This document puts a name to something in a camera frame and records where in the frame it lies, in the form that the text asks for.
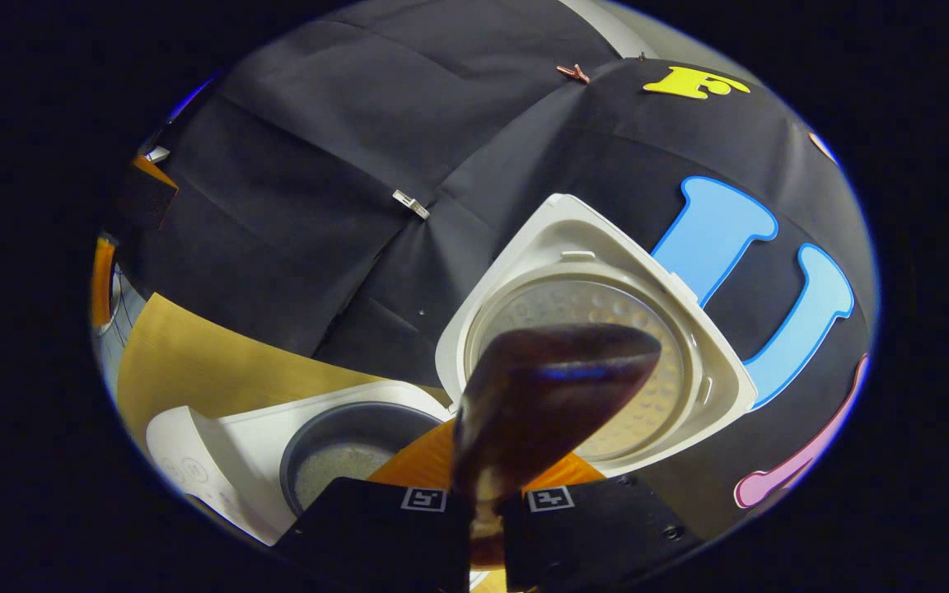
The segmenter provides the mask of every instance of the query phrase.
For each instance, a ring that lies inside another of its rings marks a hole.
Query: white plastic housing
[[[148,453],[181,492],[274,545],[296,519],[280,487],[288,441],[317,414],[354,402],[395,403],[449,419],[441,403],[417,386],[380,381],[223,418],[206,418],[189,406],[169,409],[148,424]]]
[[[465,352],[479,311],[517,278],[543,277],[582,259],[591,273],[602,270],[609,284],[628,285],[630,293],[656,301],[685,342],[693,345],[693,371],[685,387],[678,422],[653,442],[611,459],[588,459],[607,477],[643,468],[679,453],[720,431],[752,408],[756,387],[734,349],[698,306],[696,296],[669,274],[635,240],[575,196],[554,194],[532,214],[500,253],[437,341],[438,379],[456,411],[470,374]]]

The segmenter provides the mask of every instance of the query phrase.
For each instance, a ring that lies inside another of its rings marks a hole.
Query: button
[[[166,457],[162,458],[161,460],[159,460],[159,466],[161,466],[161,469],[163,469],[163,473],[165,473],[166,476],[168,476],[175,482],[178,482],[179,484],[185,483],[185,474],[182,474],[178,470],[178,466],[174,465],[174,462],[170,461],[170,459]]]
[[[192,457],[182,459],[181,468],[185,470],[185,473],[188,474],[189,477],[197,482],[208,481],[208,473],[204,472],[203,466],[197,463]]]

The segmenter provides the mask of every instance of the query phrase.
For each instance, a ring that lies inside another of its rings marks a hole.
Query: black inner pot
[[[385,402],[350,403],[317,414],[295,432],[280,459],[280,488],[288,506],[295,515],[302,514],[298,473],[314,455],[324,455],[332,447],[353,448],[358,452],[358,460],[362,450],[372,455],[377,451],[393,455],[441,423],[429,413]],[[348,473],[342,465],[337,470],[335,477],[353,473],[353,469]]]

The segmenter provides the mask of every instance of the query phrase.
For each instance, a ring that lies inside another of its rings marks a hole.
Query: orange object
[[[103,236],[97,237],[90,296],[90,317],[94,327],[112,320],[112,259],[115,253],[115,246]]]
[[[449,488],[452,465],[452,424],[449,420],[437,425],[426,435],[398,451],[390,461],[376,470],[368,481],[414,488]],[[560,485],[583,484],[605,478],[587,461],[570,453],[551,466],[522,492]]]
[[[162,172],[161,170],[159,170],[159,166],[153,165],[152,162],[149,161],[146,157],[136,156],[133,162],[134,162],[134,165],[138,169],[142,170],[144,173],[148,173],[151,176],[155,177],[155,179],[163,181],[163,183],[170,185],[175,190],[178,189],[178,185],[175,184],[174,181],[170,179],[170,177],[166,176],[165,172]]]

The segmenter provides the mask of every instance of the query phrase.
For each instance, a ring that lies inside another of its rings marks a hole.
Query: open lid
[[[640,394],[577,448],[603,474],[678,453],[752,408],[749,372],[685,283],[586,203],[554,194],[494,260],[437,342],[434,361],[451,409],[497,334],[588,320],[643,329],[664,346]]]

